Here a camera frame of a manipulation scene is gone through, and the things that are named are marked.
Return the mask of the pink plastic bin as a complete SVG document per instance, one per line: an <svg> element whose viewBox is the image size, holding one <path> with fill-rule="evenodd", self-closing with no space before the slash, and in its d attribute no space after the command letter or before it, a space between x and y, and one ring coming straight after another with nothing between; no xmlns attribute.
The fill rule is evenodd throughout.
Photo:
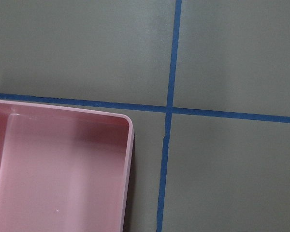
<svg viewBox="0 0 290 232"><path fill-rule="evenodd" d="M133 140L123 114L0 100L0 232L122 231Z"/></svg>

